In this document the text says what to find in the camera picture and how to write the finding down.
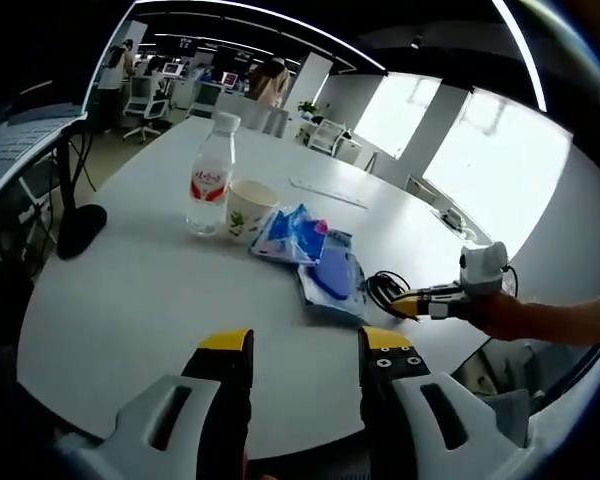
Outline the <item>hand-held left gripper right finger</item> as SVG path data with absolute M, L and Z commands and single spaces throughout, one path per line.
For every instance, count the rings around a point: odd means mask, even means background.
M 358 331 L 360 413 L 373 479 L 526 479 L 541 459 L 524 393 L 487 403 L 431 371 L 401 334 Z

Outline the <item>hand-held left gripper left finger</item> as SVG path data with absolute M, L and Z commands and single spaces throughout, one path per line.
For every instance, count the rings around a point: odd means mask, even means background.
M 253 344 L 247 328 L 211 335 L 122 407 L 108 438 L 66 435 L 63 455 L 81 479 L 244 478 Z

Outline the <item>person's right hand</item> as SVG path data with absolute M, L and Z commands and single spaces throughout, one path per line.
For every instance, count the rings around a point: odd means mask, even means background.
M 524 335 L 524 306 L 515 297 L 495 293 L 472 300 L 465 320 L 487 335 L 499 340 L 516 340 Z

